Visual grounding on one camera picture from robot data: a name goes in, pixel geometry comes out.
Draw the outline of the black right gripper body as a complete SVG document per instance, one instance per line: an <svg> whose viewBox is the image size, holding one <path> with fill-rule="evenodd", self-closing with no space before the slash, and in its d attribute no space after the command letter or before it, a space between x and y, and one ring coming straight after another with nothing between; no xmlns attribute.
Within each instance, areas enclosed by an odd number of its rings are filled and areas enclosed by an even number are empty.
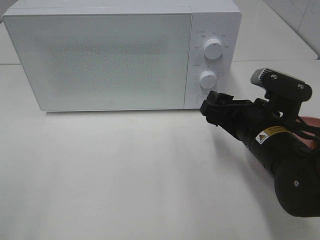
<svg viewBox="0 0 320 240"><path fill-rule="evenodd" d="M241 141L253 155L298 155L300 140L280 121L278 113L267 112L263 99L234 100L219 96L217 105L222 111L220 125Z"/></svg>

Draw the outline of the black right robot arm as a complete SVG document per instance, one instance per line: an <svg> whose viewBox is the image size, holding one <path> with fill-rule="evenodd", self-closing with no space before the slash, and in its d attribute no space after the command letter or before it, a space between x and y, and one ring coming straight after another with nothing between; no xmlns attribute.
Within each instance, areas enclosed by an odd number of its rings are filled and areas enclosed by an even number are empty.
<svg viewBox="0 0 320 240"><path fill-rule="evenodd" d="M277 109L275 99L235 100L211 91L200 112L208 123L222 127L241 141L272 175L277 200L295 217L320 215L320 129L307 124L288 108Z"/></svg>

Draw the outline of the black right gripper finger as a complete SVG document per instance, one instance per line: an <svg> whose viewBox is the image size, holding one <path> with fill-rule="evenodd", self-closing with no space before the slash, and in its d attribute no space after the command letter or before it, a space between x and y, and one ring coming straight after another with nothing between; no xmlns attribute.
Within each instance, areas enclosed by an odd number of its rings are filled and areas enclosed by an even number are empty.
<svg viewBox="0 0 320 240"><path fill-rule="evenodd" d="M206 98L209 103L229 103L234 96L211 90Z"/></svg>
<svg viewBox="0 0 320 240"><path fill-rule="evenodd" d="M203 101L199 111L209 124L215 126L219 126L221 124L221 112L210 105L207 100Z"/></svg>

